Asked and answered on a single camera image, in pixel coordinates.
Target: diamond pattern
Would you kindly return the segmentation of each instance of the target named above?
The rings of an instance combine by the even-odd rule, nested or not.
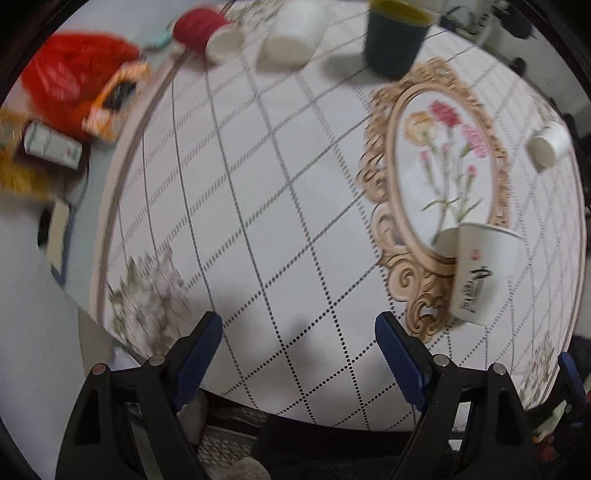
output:
[[[130,162],[107,279],[117,286],[126,257],[168,244],[194,312],[224,319],[208,390],[302,421],[411,430],[418,414],[374,339],[375,316],[392,309],[404,324],[405,303],[389,298],[368,230],[374,204],[353,182],[369,94],[386,82],[362,57],[366,4],[329,4],[333,24],[299,72],[265,58],[264,30],[223,66],[180,67]],[[417,60],[433,56],[495,120],[511,162],[511,222],[525,242],[493,324],[452,321],[428,348],[463,367],[501,362],[519,385],[545,333],[559,351],[574,322],[584,248],[576,162],[536,171],[526,144],[543,125],[543,100],[488,53],[433,27]],[[108,327],[108,303],[104,314]]]

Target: yellow flower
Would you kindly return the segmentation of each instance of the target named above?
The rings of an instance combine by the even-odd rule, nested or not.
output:
[[[404,121],[404,138],[424,147],[435,139],[435,120],[426,111],[411,113]]]

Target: silver bolt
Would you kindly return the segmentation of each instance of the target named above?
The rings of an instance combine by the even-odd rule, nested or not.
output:
[[[103,373],[105,373],[107,370],[107,366],[105,364],[96,364],[94,367],[92,367],[92,374],[93,375],[102,375]]]
[[[449,358],[445,355],[435,355],[433,361],[435,362],[435,365],[439,365],[440,367],[446,367],[449,365]]]
[[[494,364],[492,366],[492,370],[497,375],[505,375],[507,373],[507,369],[505,368],[504,365],[501,365],[501,364]]]
[[[152,365],[152,367],[157,367],[159,365],[162,365],[164,362],[166,361],[166,357],[164,355],[152,355],[150,357],[150,360],[148,360],[148,363],[150,365]]]

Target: red cup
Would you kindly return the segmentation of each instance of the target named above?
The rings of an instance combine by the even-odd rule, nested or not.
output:
[[[174,24],[176,41],[214,63],[234,57],[244,43],[244,35],[229,20],[210,8],[196,8]]]

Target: gold frame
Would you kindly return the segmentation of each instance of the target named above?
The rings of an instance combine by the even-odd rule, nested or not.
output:
[[[460,103],[481,127],[491,148],[493,186],[488,223],[509,225],[509,162],[507,151],[493,134],[493,123],[470,89],[441,58],[416,63],[399,82],[372,95],[373,113],[366,128],[365,153],[360,160],[358,183],[377,203],[372,233],[382,251],[380,263],[388,269],[388,290],[407,302],[406,325],[412,335],[428,342],[447,319],[456,259],[443,257],[415,235],[402,206],[396,168],[395,132],[401,113],[421,92],[436,90]],[[437,313],[423,313],[423,308]]]

